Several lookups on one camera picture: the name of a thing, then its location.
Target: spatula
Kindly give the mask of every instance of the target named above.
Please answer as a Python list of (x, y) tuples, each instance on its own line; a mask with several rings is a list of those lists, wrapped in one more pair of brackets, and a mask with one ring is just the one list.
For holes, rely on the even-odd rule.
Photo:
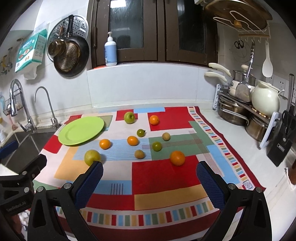
[(262, 74), (265, 77), (270, 78), (272, 76), (274, 68), (273, 68), (272, 63), (270, 61), (269, 43), (267, 41), (265, 41), (265, 51), (266, 51), (266, 59), (265, 59), (263, 66), (262, 66)]

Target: wall tile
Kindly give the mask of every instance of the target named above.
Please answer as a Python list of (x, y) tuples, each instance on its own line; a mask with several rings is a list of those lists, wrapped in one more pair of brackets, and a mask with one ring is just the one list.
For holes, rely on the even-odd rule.
[(87, 71), (93, 105), (155, 99), (195, 100), (199, 67), (123, 64)]
[[(205, 72), (209, 71), (208, 68), (200, 67), (198, 73), (198, 84), (197, 84), (197, 100), (213, 100), (215, 96), (217, 84), (223, 84), (218, 78), (204, 77)], [(212, 72), (222, 74), (222, 72), (211, 69)]]

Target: kitchen sink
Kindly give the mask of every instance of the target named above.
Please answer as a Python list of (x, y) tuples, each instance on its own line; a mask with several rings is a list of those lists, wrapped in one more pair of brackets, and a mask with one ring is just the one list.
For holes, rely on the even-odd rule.
[(17, 140), (19, 147), (12, 154), (2, 160), (2, 164), (10, 170), (19, 173), (30, 161), (39, 155), (45, 144), (56, 132), (54, 128), (37, 129), (31, 132), (15, 132), (7, 144)]

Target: frying pan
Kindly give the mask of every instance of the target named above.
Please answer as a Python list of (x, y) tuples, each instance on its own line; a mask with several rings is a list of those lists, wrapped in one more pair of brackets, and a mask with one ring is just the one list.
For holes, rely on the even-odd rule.
[(54, 57), (54, 67), (60, 75), (72, 77), (79, 74), (89, 59), (89, 45), (81, 36), (73, 36), (74, 16), (69, 16), (66, 47), (60, 56)]

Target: power outlet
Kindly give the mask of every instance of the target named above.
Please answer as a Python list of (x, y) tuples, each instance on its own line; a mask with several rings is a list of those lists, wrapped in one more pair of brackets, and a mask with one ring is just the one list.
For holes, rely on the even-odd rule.
[[(276, 81), (274, 80), (274, 86), (277, 87), (279, 90), (285, 90), (286, 87), (286, 80), (277, 76), (276, 77)], [(284, 92), (282, 92), (280, 95), (284, 96), (284, 93), (287, 93), (287, 91), (285, 90)]]
[(292, 102), (295, 103), (295, 100), (296, 100), (296, 87), (294, 86)]
[(265, 82), (266, 83), (270, 83), (270, 84), (274, 84), (274, 78), (275, 78), (275, 75), (273, 74), (271, 77), (269, 77), (269, 78), (265, 78)]
[(288, 80), (286, 80), (286, 86), (285, 86), (284, 97), (286, 97), (286, 98), (289, 97), (289, 81), (288, 81)]

